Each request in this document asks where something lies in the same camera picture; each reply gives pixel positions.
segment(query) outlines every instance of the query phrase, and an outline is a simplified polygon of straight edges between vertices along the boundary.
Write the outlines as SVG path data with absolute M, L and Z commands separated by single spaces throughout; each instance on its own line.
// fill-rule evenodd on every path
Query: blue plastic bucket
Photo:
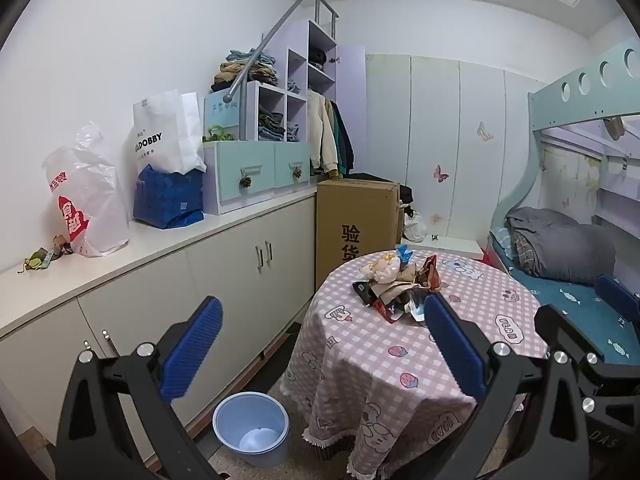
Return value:
M 268 395 L 240 392 L 226 398 L 213 413 L 213 431 L 249 464 L 273 467 L 287 457 L 289 415 Z

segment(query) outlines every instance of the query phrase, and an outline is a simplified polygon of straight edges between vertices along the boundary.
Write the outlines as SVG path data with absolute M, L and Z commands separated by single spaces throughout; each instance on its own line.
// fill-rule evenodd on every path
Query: white jacket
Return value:
M 306 142 L 311 150 L 311 163 L 325 173 L 338 169 L 338 150 L 334 130 L 324 107 L 324 96 L 309 90 L 306 94 Z

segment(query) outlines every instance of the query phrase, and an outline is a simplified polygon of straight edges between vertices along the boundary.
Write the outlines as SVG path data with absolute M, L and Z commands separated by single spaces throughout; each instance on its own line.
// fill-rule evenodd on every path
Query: mattress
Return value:
M 510 275 L 526 286 L 540 305 L 551 304 L 565 314 L 604 354 L 606 363 L 640 365 L 640 343 L 634 327 L 601 300 L 592 286 L 529 276 L 493 239 L 492 245 Z

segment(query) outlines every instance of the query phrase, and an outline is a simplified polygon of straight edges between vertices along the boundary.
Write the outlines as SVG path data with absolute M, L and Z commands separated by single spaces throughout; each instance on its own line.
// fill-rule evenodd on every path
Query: gray blanket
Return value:
M 613 273 L 616 250 L 600 226 L 531 207 L 509 213 L 506 225 L 520 268 L 531 276 L 593 285 L 601 274 Z

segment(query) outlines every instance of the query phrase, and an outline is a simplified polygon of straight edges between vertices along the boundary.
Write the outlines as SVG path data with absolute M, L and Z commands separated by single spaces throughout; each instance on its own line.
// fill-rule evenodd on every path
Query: tablecloth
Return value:
M 389 324 L 367 308 L 351 284 L 368 254 L 334 270 L 306 313 L 281 390 L 306 418 L 303 438 L 333 448 L 349 438 L 347 472 L 358 480 L 389 478 L 459 428 L 475 407 L 465 396 L 428 329 L 409 315 Z M 431 253 L 415 251 L 422 265 Z M 509 275 L 454 254 L 437 253 L 442 294 L 462 318 L 492 341 L 542 357 L 534 329 L 535 297 Z

